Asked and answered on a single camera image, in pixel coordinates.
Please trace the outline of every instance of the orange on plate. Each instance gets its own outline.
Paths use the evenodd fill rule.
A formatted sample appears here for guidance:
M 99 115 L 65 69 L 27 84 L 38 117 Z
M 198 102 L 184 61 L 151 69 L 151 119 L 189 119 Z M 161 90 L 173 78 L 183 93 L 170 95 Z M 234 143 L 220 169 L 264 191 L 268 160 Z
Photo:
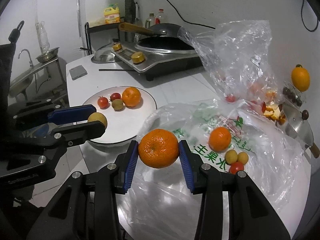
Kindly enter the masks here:
M 228 148 L 231 142 L 231 133 L 225 127 L 217 127 L 214 129 L 209 137 L 209 146 L 217 152 Z
M 308 70 L 303 68 L 300 64 L 291 72 L 292 84 L 300 91 L 304 92 L 308 90 L 310 86 L 310 76 Z
M 172 132 L 155 129 L 147 133 L 138 146 L 142 162 L 152 168 L 170 166 L 179 156 L 179 143 Z
M 135 107 L 140 103 L 141 93 L 135 87 L 128 87 L 122 93 L 122 101 L 126 106 Z

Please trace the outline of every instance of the plate rim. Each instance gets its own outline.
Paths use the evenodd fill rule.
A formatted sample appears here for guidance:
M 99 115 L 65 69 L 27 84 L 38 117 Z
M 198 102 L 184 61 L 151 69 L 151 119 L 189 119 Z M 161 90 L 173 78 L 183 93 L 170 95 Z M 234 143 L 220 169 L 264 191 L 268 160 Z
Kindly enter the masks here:
M 127 88 L 129 88 L 129 87 L 132 87 L 132 86 L 116 86 L 116 87 L 111 87 L 111 88 L 119 88 L 119 87 L 127 87 Z M 148 93 L 148 94 L 152 97 L 152 99 L 153 99 L 153 101 L 154 101 L 154 103 L 155 103 L 155 105 L 156 105 L 156 110 L 157 110 L 157 109 L 158 109 L 158 106 L 157 106 L 156 100 L 154 99 L 154 97 L 153 97 L 148 91 L 145 91 L 145 92 Z M 120 142 L 115 142 L 115 143 L 100 143 L 100 142 L 95 142 L 95 141 L 92 141 L 92 140 L 88 140 L 88 141 L 90 141 L 90 142 L 92 142 L 92 143 L 96 143 L 96 144 L 101 144 L 101 145 L 113 145 L 113 144 L 119 144 L 119 143 L 123 143 L 123 142 L 125 142 L 125 141 L 129 141 L 129 140 L 135 138 L 136 136 L 137 136 L 137 135 L 135 135 L 135 136 L 133 136 L 133 137 L 131 137 L 131 138 L 128 138 L 128 139 L 126 139 L 126 140 L 123 140 L 123 141 L 120 141 Z

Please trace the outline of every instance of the smartphone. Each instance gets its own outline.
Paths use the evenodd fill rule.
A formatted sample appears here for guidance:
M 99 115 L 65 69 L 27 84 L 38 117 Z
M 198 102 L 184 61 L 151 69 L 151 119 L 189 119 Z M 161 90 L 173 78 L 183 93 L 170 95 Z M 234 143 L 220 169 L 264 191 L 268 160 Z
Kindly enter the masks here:
M 76 80 L 87 75 L 87 71 L 82 65 L 76 66 L 69 70 L 72 80 Z

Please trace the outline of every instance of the white table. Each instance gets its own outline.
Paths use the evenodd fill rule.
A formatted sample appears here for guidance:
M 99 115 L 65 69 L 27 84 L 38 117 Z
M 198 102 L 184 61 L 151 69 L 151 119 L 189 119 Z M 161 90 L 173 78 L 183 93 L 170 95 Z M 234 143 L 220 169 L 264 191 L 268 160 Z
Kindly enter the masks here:
M 94 64 L 91 62 L 91 57 L 92 55 L 83 57 L 66 66 L 70 106 L 82 105 L 95 93 L 116 86 L 142 88 L 154 97 L 158 107 L 168 103 L 188 103 L 219 98 L 210 85 L 212 81 L 209 75 L 203 68 L 173 73 L 148 82 L 143 75 L 136 72 L 117 71 L 130 69 L 129 66 L 122 62 Z M 82 65 L 88 74 L 72 81 L 69 70 L 78 65 Z M 99 69 L 114 69 L 115 71 L 101 72 Z M 113 162 L 118 154 L 126 152 L 127 145 L 123 147 L 94 148 L 86 142 L 80 148 L 89 172 L 96 172 L 107 163 Z M 295 177 L 290 201 L 279 214 L 291 237 L 293 237 L 298 227 L 306 205 L 310 173 L 311 165 L 304 157 L 303 165 L 300 166 Z M 119 214 L 119 220 L 122 226 L 127 229 L 126 221 L 122 214 Z

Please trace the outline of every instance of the pan handle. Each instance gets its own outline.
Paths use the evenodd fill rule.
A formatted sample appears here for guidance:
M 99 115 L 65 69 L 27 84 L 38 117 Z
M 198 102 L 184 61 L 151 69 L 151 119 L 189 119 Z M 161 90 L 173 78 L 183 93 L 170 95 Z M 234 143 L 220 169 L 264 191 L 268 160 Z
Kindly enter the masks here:
M 319 150 L 318 146 L 315 143 L 313 143 L 313 145 L 310 147 L 310 151 L 311 151 L 311 153 L 313 154 L 313 156 L 315 158 L 319 157 L 320 150 Z
M 155 32 L 144 27 L 140 27 L 131 23 L 120 23 L 119 30 L 124 32 L 139 33 L 146 36 L 154 36 Z

